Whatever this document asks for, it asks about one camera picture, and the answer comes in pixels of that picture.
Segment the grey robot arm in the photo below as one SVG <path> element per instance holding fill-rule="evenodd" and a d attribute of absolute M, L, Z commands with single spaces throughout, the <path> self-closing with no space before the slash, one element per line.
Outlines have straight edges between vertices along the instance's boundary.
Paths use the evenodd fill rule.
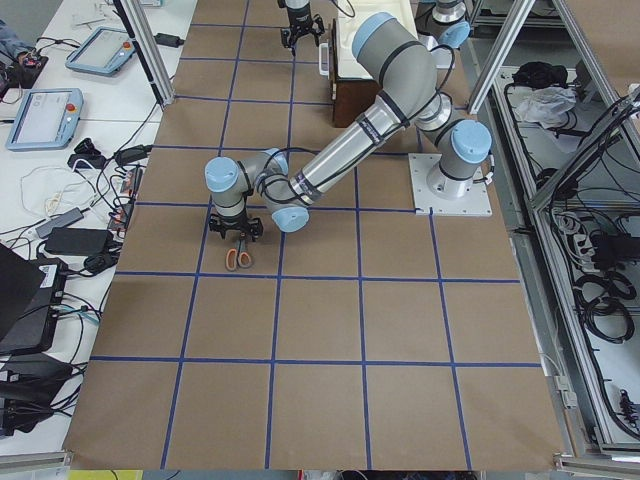
<path fill-rule="evenodd" d="M 246 200 L 258 194 L 276 226 L 292 233 L 306 225 L 308 208 L 349 171 L 393 135 L 416 126 L 439 150 L 441 158 L 427 175 L 430 190 L 454 200 L 470 186 L 489 157 L 492 137 L 482 123 L 460 115 L 437 86 L 433 54 L 388 12 L 366 18 L 352 46 L 356 61 L 381 89 L 373 104 L 294 176 L 279 149 L 236 161 L 210 160 L 204 169 L 215 208 L 210 230 L 237 231 L 259 238 L 263 226 L 250 218 Z"/>
<path fill-rule="evenodd" d="M 289 24 L 280 29 L 281 44 L 295 54 L 298 40 L 307 35 L 316 46 L 326 29 L 319 14 L 313 14 L 309 1 L 278 1 L 287 13 Z M 414 17 L 416 32 L 434 37 L 439 45 L 459 48 L 470 34 L 464 1 L 420 1 Z"/>

